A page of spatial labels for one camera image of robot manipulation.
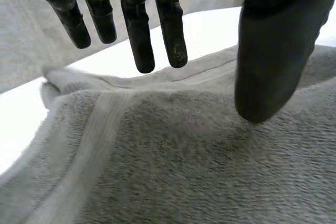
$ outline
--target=fabric texture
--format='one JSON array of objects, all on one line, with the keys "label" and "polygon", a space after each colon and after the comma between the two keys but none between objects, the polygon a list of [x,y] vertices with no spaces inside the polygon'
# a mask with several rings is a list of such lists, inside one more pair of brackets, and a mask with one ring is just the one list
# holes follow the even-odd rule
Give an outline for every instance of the fabric texture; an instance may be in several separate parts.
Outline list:
[{"label": "fabric texture", "polygon": [[336,223],[336,49],[261,125],[235,111],[236,50],[132,79],[45,68],[0,223]]}]

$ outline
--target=gray wall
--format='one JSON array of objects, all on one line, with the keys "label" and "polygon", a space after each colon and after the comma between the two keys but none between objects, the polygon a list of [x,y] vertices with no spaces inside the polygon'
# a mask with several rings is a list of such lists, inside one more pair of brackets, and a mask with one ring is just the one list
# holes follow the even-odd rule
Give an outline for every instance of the gray wall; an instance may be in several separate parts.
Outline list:
[{"label": "gray wall", "polygon": [[[78,3],[92,39],[91,47],[84,50],[73,46],[46,1],[0,0],[0,92],[39,77],[42,64],[65,66],[111,46],[100,42],[84,0],[78,0]],[[115,43],[118,43],[127,39],[127,32],[120,0],[111,0],[111,3],[118,32],[118,40]],[[185,14],[240,4],[240,0],[181,0]],[[154,28],[159,25],[155,0],[147,0],[146,7],[150,27]]]}]

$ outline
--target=gray towel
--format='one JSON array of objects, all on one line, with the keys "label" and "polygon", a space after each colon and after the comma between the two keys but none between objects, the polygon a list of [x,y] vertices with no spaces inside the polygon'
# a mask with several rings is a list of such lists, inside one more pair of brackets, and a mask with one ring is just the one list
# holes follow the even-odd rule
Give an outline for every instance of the gray towel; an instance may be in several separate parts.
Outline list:
[{"label": "gray towel", "polygon": [[335,224],[336,49],[316,47],[262,125],[235,111],[236,49],[132,79],[46,69],[0,223]]}]

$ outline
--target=white surface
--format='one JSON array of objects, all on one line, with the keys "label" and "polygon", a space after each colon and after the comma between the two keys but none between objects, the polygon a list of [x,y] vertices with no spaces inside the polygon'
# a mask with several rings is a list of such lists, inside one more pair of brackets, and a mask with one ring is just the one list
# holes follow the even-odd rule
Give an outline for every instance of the white surface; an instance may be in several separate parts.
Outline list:
[{"label": "white surface", "polygon": [[[234,46],[238,42],[240,7],[192,13],[184,16],[184,35],[189,60]],[[328,23],[321,29],[318,45],[336,47],[336,5]],[[169,66],[161,28],[151,30],[155,55],[155,71]],[[137,71],[128,40],[72,65],[81,71],[136,77]],[[47,115],[39,89],[45,81],[38,78],[0,96],[0,174],[7,170],[33,139],[40,123]]]}]

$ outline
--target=robotic hand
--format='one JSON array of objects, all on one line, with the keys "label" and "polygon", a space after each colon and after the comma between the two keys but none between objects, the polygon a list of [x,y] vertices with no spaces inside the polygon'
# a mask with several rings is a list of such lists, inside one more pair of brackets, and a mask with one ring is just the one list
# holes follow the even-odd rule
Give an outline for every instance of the robotic hand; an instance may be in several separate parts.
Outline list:
[{"label": "robotic hand", "polygon": [[[46,0],[54,9],[70,39],[77,48],[91,44],[82,14],[76,0]],[[117,39],[110,0],[85,0],[100,40],[109,44]],[[135,64],[141,73],[154,70],[155,62],[150,39],[146,0],[121,0]],[[164,43],[169,62],[174,68],[187,64],[187,49],[183,36],[182,15],[179,0],[156,0]]]},{"label": "robotic hand", "polygon": [[[75,46],[90,46],[76,0],[47,0]],[[109,0],[86,0],[103,43],[116,40]],[[154,69],[145,0],[121,0],[136,66]],[[275,115],[291,98],[334,0],[245,0],[240,15],[235,103],[249,122]],[[169,62],[187,63],[179,0],[156,0]]]}]

